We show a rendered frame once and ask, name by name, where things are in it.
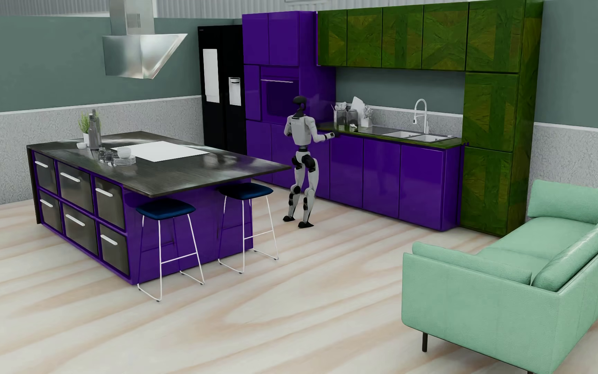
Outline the chrome sink faucet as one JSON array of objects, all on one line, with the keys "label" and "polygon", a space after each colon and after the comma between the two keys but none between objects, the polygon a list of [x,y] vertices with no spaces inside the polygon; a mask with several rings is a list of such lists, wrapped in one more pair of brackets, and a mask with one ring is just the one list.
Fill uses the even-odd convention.
[{"label": "chrome sink faucet", "polygon": [[[420,110],[419,106],[420,104],[423,104],[423,110]],[[417,100],[417,102],[415,103],[415,107],[413,109],[413,124],[418,124],[419,119],[422,118],[422,124],[423,124],[423,134],[428,134],[429,133],[429,126],[428,126],[428,110],[427,110],[427,102],[425,99],[420,98]]]}]

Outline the black refrigerator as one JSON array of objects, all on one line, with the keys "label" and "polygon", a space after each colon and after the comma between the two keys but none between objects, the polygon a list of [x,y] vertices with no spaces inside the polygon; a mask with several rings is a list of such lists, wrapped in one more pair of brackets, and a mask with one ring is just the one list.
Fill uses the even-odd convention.
[{"label": "black refrigerator", "polygon": [[242,25],[197,28],[206,146],[246,154]]}]

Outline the purple kitchen island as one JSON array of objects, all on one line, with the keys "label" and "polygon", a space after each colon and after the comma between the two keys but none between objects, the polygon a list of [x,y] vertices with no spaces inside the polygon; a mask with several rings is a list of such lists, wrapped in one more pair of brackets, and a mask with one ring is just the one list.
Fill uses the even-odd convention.
[{"label": "purple kitchen island", "polygon": [[[166,141],[208,151],[192,157],[129,166],[99,161],[98,151],[78,149],[78,140],[27,145],[37,223],[85,253],[129,284],[157,279],[157,221],[136,208],[170,198],[196,208],[191,213],[201,265],[242,254],[242,201],[227,199],[222,243],[220,223],[229,184],[289,169],[289,166],[144,131],[105,135],[102,146]],[[245,203],[245,236],[253,235],[252,210]],[[161,221],[163,261],[194,252],[187,216]],[[163,276],[198,267],[196,256],[163,264]]]}]

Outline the white humanoid robot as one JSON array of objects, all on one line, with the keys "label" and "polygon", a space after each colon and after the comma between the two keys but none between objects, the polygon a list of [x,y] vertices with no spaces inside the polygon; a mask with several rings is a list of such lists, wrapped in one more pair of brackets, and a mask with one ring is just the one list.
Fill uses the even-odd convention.
[{"label": "white humanoid robot", "polygon": [[311,209],[314,205],[316,189],[319,183],[319,164],[317,159],[313,158],[308,150],[311,141],[323,142],[334,138],[333,132],[319,134],[313,117],[304,115],[306,109],[306,97],[297,96],[293,103],[299,105],[299,109],[293,116],[287,118],[284,128],[286,136],[292,136],[298,149],[292,158],[292,164],[295,167],[295,183],[290,188],[288,215],[283,217],[285,222],[295,220],[294,213],[300,201],[301,187],[305,176],[304,170],[308,171],[309,187],[303,192],[303,219],[298,223],[299,228],[309,228],[313,225],[309,222]]}]

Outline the purple tall oven cabinet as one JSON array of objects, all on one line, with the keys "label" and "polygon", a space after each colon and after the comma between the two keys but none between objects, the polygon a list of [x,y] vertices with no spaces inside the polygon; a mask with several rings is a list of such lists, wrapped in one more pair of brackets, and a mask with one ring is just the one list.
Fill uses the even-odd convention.
[{"label": "purple tall oven cabinet", "polygon": [[291,166],[297,146],[283,130],[297,96],[316,123],[333,122],[336,69],[318,66],[316,12],[243,15],[246,151]]}]

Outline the purple base cabinets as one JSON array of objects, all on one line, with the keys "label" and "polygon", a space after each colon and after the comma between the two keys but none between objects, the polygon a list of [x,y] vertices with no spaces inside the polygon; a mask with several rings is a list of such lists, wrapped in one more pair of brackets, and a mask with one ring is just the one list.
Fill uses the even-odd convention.
[{"label": "purple base cabinets", "polygon": [[441,232],[460,223],[460,140],[426,144],[343,134],[309,149],[326,163],[321,198]]}]

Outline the white induction cooktop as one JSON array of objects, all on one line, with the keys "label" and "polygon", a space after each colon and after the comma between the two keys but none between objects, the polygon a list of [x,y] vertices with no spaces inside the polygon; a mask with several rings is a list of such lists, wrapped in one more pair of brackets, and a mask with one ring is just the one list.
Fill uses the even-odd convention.
[{"label": "white induction cooktop", "polygon": [[131,150],[130,157],[142,158],[151,162],[209,154],[208,151],[166,141],[147,142],[120,147],[128,147]]}]

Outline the mint green sofa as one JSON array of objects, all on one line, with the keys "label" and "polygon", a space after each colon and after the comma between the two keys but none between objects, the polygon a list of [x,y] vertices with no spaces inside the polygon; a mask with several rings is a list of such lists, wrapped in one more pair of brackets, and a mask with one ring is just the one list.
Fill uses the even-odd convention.
[{"label": "mint green sofa", "polygon": [[477,254],[415,242],[401,320],[488,357],[553,374],[598,319],[598,189],[535,180],[529,220]]}]

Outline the steel kitchen sink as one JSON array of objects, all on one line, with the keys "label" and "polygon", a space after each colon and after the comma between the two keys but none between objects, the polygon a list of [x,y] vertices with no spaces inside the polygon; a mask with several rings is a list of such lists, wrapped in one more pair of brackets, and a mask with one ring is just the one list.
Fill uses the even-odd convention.
[{"label": "steel kitchen sink", "polygon": [[451,140],[453,137],[451,136],[441,136],[436,134],[423,134],[419,132],[409,132],[409,131],[394,131],[394,132],[387,132],[382,134],[382,136],[394,138],[394,139],[401,139],[401,140],[412,140],[417,142],[425,142],[425,143],[434,143],[443,140]]}]

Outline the green tall pantry cabinet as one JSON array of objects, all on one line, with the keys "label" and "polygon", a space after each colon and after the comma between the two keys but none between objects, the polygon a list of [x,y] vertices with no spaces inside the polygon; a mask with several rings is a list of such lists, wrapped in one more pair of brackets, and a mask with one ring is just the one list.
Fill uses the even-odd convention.
[{"label": "green tall pantry cabinet", "polygon": [[470,3],[461,225],[504,236],[525,223],[544,0]]}]

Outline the steel range hood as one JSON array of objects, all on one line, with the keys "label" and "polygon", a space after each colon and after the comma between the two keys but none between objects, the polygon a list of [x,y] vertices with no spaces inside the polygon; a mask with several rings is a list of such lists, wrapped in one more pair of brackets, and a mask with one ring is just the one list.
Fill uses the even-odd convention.
[{"label": "steel range hood", "polygon": [[153,0],[109,0],[111,36],[103,36],[108,76],[153,79],[187,37],[155,34]]}]

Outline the green upper wall cabinets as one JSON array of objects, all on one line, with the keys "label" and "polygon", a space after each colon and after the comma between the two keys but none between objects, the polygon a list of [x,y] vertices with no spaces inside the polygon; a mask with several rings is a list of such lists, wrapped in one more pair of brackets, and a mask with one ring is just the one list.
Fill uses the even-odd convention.
[{"label": "green upper wall cabinets", "polygon": [[543,0],[485,0],[318,12],[322,66],[518,73]]}]

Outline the grey metal bottle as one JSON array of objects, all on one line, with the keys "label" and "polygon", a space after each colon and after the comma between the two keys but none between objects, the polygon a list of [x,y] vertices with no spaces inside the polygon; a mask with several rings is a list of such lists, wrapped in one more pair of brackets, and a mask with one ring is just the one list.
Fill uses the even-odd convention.
[{"label": "grey metal bottle", "polygon": [[101,139],[101,123],[95,109],[88,115],[89,121],[89,148],[91,150],[97,150],[102,146]]}]

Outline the blue bar stool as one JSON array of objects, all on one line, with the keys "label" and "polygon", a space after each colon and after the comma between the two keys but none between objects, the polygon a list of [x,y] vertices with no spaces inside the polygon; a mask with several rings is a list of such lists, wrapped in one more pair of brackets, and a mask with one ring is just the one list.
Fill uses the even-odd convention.
[{"label": "blue bar stool", "polygon": [[[161,294],[160,294],[159,298],[154,297],[152,294],[146,292],[142,287],[140,287],[140,282],[137,283],[138,290],[145,293],[146,295],[150,296],[156,302],[161,302],[162,296],[163,296],[163,264],[170,263],[172,261],[177,261],[177,260],[180,260],[183,258],[188,258],[191,256],[196,256],[197,265],[199,267],[202,280],[199,280],[199,279],[191,276],[190,274],[183,272],[181,269],[179,269],[179,273],[183,274],[184,276],[190,277],[191,279],[195,280],[196,282],[198,282],[201,285],[204,285],[205,277],[203,274],[200,255],[199,255],[197,243],[195,240],[195,232],[193,229],[192,219],[191,219],[191,213],[195,212],[196,208],[194,206],[192,206],[191,204],[188,204],[187,202],[183,202],[181,200],[164,198],[164,199],[154,200],[154,201],[150,201],[145,204],[142,204],[142,205],[138,206],[136,208],[136,210],[138,213],[140,213],[143,216],[142,227],[144,227],[144,222],[145,222],[146,217],[149,218],[150,220],[157,221],[157,235],[158,235],[157,242],[158,242],[158,261],[159,261],[158,268],[159,268],[159,281],[160,281]],[[172,259],[163,261],[163,259],[162,259],[163,254],[162,254],[161,221],[166,220],[166,219],[172,219],[173,227],[175,227],[174,219],[179,216],[187,216],[187,218],[188,218],[191,236],[193,239],[194,252],[188,253],[184,256],[179,256],[177,258],[172,258]]]},{"label": "blue bar stool", "polygon": [[268,253],[265,253],[263,251],[257,251],[255,249],[253,249],[253,251],[261,253],[265,256],[268,256],[274,260],[278,259],[278,246],[277,246],[277,239],[275,236],[275,232],[274,232],[274,226],[272,223],[272,217],[271,217],[271,210],[270,210],[270,205],[269,205],[269,198],[266,198],[267,200],[267,206],[268,206],[268,211],[269,211],[269,217],[270,217],[270,226],[271,226],[271,230],[266,231],[266,232],[262,232],[260,234],[255,234],[255,235],[250,235],[248,237],[245,236],[246,234],[246,229],[245,229],[245,200],[248,200],[249,202],[249,209],[252,210],[252,200],[255,198],[259,198],[262,196],[267,196],[269,194],[271,194],[273,192],[273,190],[271,188],[269,188],[268,186],[264,186],[262,184],[255,184],[252,182],[246,182],[246,183],[241,183],[241,184],[229,184],[229,185],[225,185],[225,186],[221,186],[217,189],[225,198],[223,201],[223,213],[221,215],[221,223],[220,223],[220,240],[219,240],[219,245],[221,245],[222,243],[222,238],[223,238],[223,230],[225,229],[225,210],[226,210],[226,206],[227,206],[227,199],[228,198],[232,198],[232,199],[236,199],[236,200],[241,200],[242,201],[242,246],[243,246],[243,250],[242,250],[242,254],[243,254],[243,268],[241,270],[232,268],[230,266],[228,266],[227,264],[224,264],[223,262],[221,262],[220,260],[220,249],[218,252],[218,259],[217,261],[219,262],[219,264],[226,266],[229,269],[232,269],[234,271],[237,271],[239,274],[243,274],[243,272],[245,271],[245,251],[246,251],[246,241],[248,239],[253,239],[256,236],[259,235],[263,235],[263,234],[268,234],[268,233],[272,233],[273,238],[274,238],[274,246],[276,247],[277,250],[277,254],[276,256],[272,256]]}]

